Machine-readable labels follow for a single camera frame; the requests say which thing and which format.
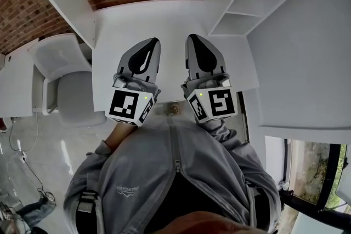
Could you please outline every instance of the shelf compartment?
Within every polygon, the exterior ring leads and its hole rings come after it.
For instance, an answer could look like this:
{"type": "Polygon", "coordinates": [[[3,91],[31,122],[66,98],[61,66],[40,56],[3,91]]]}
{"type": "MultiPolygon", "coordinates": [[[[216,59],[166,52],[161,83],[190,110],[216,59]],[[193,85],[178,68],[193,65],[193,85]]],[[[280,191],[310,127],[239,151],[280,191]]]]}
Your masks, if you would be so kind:
{"type": "Polygon", "coordinates": [[[234,0],[228,13],[263,16],[271,12],[281,0],[234,0]]]}
{"type": "Polygon", "coordinates": [[[244,35],[260,21],[259,17],[224,14],[212,35],[244,35]]]}

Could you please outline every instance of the window frame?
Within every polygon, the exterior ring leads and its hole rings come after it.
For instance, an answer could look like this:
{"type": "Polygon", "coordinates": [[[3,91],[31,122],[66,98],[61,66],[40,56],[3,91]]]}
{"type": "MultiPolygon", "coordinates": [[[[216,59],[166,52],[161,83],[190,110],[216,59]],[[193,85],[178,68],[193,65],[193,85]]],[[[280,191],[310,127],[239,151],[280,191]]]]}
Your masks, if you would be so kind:
{"type": "MultiPolygon", "coordinates": [[[[289,181],[291,169],[292,141],[285,139],[284,148],[284,181],[289,181]]],[[[282,203],[290,206],[291,208],[332,227],[342,230],[350,230],[351,215],[340,213],[335,210],[325,209],[325,205],[328,201],[336,176],[340,151],[340,144],[330,144],[327,170],[323,181],[323,186],[320,192],[320,196],[316,205],[307,202],[297,196],[294,196],[293,190],[281,190],[279,191],[279,194],[282,203]]]]}

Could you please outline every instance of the white desk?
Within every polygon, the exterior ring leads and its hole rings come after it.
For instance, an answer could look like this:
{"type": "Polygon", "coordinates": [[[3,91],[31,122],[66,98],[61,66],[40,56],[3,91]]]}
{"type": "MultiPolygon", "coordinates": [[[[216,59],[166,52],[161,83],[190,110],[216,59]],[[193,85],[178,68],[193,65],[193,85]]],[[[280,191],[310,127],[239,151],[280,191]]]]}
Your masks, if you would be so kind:
{"type": "Polygon", "coordinates": [[[34,63],[27,50],[35,39],[5,57],[0,71],[0,117],[32,116],[32,86],[34,63]]]}
{"type": "MultiPolygon", "coordinates": [[[[185,40],[191,33],[206,37],[201,21],[202,1],[170,0],[126,4],[96,11],[96,46],[93,50],[93,96],[96,111],[105,111],[122,55],[138,42],[161,41],[156,84],[158,102],[184,100],[180,85],[188,77],[185,40]]],[[[251,51],[245,36],[207,37],[224,55],[227,73],[236,91],[258,87],[251,51]]]]}

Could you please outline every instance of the white tile floor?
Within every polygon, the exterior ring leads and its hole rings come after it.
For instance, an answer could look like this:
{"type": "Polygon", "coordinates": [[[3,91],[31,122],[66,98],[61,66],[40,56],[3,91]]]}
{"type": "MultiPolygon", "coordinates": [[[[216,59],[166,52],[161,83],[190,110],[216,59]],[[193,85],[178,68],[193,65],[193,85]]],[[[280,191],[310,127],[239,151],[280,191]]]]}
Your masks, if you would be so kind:
{"type": "MultiPolygon", "coordinates": [[[[191,118],[192,113],[189,110],[185,107],[184,113],[191,118]]],[[[69,182],[73,173],[85,159],[86,153],[94,151],[101,139],[105,139],[110,134],[115,122],[108,120],[103,125],[91,128],[67,129],[61,127],[56,114],[43,116],[39,113],[38,125],[38,139],[35,143],[36,117],[17,118],[11,135],[12,147],[18,148],[17,139],[19,139],[22,150],[30,150],[27,154],[27,163],[43,183],[44,189],[55,196],[56,210],[44,219],[39,227],[50,234],[69,233],[62,208],[69,182]]],[[[228,120],[228,127],[238,130],[239,137],[243,139],[241,113],[238,117],[228,120]]],[[[0,154],[2,200],[12,205],[19,202],[18,200],[21,200],[23,205],[37,202],[39,200],[37,188],[41,185],[28,167],[21,162],[18,155],[12,157],[16,152],[12,151],[9,146],[9,133],[0,134],[0,144],[2,148],[2,154],[0,154]]]]}

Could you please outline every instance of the blue denim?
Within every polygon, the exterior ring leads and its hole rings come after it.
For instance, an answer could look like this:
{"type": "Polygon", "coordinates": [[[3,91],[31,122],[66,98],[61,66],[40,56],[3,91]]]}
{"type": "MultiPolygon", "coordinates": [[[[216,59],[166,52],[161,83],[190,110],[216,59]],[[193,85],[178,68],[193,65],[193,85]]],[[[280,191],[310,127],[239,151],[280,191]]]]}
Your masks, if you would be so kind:
{"type": "Polygon", "coordinates": [[[29,228],[32,229],[40,221],[51,214],[56,205],[51,203],[46,198],[41,198],[39,202],[29,204],[17,211],[23,220],[28,224],[29,228]]]}

